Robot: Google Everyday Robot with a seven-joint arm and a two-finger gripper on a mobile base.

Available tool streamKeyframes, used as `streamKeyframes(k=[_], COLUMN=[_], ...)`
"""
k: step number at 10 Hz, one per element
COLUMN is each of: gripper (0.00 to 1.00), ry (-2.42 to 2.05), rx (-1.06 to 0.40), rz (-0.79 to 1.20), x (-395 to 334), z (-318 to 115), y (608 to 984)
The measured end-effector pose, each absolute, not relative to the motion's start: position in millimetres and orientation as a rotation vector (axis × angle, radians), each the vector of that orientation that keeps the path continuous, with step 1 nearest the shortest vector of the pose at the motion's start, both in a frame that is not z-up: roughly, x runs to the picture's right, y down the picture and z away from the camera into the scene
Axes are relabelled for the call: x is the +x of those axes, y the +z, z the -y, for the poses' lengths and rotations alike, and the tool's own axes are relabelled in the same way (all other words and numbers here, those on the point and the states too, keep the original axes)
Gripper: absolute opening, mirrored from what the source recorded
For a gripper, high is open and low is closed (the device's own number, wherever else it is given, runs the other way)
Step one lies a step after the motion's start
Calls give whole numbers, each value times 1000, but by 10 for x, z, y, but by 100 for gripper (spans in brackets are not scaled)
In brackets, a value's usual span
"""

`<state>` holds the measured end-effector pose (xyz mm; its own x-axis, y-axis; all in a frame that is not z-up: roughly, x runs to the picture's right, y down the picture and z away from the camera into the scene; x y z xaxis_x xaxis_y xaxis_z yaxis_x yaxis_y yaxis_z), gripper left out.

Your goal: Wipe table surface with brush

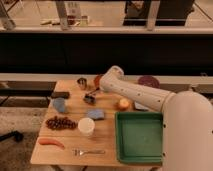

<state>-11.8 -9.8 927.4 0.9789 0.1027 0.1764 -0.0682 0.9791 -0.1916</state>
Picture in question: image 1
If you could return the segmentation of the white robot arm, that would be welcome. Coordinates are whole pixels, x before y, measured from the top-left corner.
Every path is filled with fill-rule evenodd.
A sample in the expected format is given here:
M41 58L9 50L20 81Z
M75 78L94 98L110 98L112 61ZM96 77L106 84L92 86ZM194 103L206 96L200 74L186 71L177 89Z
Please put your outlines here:
M122 80L112 66L100 79L114 92L163 114L162 171L213 171L213 105L193 91L174 93Z

